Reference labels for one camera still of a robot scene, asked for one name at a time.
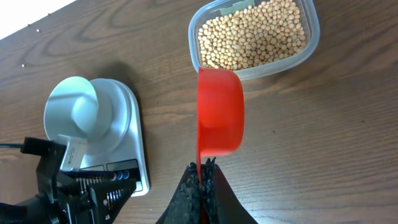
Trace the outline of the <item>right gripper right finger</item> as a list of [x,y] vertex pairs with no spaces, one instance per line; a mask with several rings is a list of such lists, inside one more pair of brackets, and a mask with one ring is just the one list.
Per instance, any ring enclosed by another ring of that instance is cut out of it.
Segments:
[[204,220],[216,224],[256,224],[237,199],[215,159],[208,158],[201,165]]

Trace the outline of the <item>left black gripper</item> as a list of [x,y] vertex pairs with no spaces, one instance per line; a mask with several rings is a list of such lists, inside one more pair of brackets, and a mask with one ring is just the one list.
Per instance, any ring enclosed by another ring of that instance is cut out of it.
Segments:
[[[1,204],[1,223],[94,223],[110,224],[136,189],[134,179],[116,180],[111,171],[60,172],[66,146],[26,137],[19,148],[23,154],[40,156],[36,168],[39,193],[16,205]],[[88,194],[80,195],[80,189]]]

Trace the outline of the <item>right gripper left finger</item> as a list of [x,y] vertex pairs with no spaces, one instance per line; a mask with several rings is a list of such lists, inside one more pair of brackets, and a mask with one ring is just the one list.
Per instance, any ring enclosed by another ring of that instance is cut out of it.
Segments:
[[199,224],[201,195],[197,165],[191,162],[185,169],[172,199],[156,224]]

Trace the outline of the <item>red plastic measuring scoop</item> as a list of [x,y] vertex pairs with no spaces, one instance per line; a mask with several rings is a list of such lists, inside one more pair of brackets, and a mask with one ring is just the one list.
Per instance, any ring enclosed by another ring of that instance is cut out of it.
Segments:
[[201,159],[228,156],[240,147],[244,133],[244,94],[231,70],[198,69],[196,163],[203,182]]

